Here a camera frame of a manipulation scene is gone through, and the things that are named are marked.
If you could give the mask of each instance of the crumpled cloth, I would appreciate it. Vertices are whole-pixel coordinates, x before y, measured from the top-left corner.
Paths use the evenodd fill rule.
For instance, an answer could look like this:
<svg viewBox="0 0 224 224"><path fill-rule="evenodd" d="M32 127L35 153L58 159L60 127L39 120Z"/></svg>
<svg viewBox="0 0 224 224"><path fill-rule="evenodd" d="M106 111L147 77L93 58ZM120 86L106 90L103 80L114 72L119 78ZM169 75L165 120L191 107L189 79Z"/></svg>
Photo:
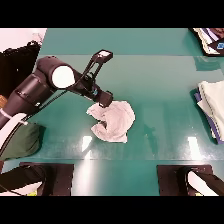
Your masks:
<svg viewBox="0 0 224 224"><path fill-rule="evenodd" d="M100 121L91 130L101 140L108 142L127 142L127 131L135 120L135 114L126 101L113 101L109 107L102 108L98 103L86 112Z"/></svg>
<svg viewBox="0 0 224 224"><path fill-rule="evenodd" d="M224 81L203 81L198 87L202 98L198 106L212 119L220 139L224 141Z"/></svg>

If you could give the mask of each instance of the white circular joint cover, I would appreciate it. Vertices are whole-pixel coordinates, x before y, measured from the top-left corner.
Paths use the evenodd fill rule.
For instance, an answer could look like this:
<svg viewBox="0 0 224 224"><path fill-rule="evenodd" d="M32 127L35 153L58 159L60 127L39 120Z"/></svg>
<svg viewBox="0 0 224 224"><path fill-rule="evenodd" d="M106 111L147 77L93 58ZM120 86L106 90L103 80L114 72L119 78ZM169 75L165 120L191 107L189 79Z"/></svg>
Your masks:
<svg viewBox="0 0 224 224"><path fill-rule="evenodd" d="M57 67L52 74L52 82L57 88L66 88L75 83L73 71L68 66Z"/></svg>

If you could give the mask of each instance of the table surface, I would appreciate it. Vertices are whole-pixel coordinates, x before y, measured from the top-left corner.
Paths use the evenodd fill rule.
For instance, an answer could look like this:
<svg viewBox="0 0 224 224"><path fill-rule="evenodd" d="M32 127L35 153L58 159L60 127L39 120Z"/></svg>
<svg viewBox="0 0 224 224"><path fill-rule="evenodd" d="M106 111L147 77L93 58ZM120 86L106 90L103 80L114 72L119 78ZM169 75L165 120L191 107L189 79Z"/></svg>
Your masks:
<svg viewBox="0 0 224 224"><path fill-rule="evenodd" d="M158 195L158 164L211 164L224 179L224 145L211 138L193 98L199 82L223 80L223 59L202 57L181 28L48 29L39 57L55 55L82 72L100 49L114 58L97 84L136 114L128 142L97 139L90 130L96 120L86 114L92 102L67 93L32 118L46 127L41 150L5 162L3 172L20 161L74 163L72 195ZM84 150L85 136L92 141Z"/></svg>

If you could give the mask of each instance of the black base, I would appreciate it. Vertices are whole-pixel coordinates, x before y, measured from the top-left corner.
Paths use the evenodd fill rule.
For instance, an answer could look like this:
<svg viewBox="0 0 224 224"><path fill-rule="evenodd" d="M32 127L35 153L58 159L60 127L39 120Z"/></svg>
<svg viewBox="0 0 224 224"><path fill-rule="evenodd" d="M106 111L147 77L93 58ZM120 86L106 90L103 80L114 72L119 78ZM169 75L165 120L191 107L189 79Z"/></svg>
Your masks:
<svg viewBox="0 0 224 224"><path fill-rule="evenodd" d="M157 175L159 181L160 196L184 196L179 189L176 172L181 167L197 168L200 172L213 174L211 165L158 165ZM191 188L188 192L189 196L196 196L198 193Z"/></svg>
<svg viewBox="0 0 224 224"><path fill-rule="evenodd" d="M74 171L74 164L57 164L57 163L30 163L21 162L22 165L47 165L54 170L54 178L52 178L52 193L49 196L71 196L72 178ZM37 190L37 196L43 196L45 184Z"/></svg>

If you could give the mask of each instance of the dark green fabric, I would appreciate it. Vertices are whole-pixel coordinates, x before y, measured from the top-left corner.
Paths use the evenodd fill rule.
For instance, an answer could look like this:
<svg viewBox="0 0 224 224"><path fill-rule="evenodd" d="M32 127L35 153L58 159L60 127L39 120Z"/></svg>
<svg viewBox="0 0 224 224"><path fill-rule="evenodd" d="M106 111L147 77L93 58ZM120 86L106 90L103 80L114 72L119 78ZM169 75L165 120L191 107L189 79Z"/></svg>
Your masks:
<svg viewBox="0 0 224 224"><path fill-rule="evenodd" d="M40 147L40 128L34 123L22 125L8 143L0 160L20 158L35 153Z"/></svg>

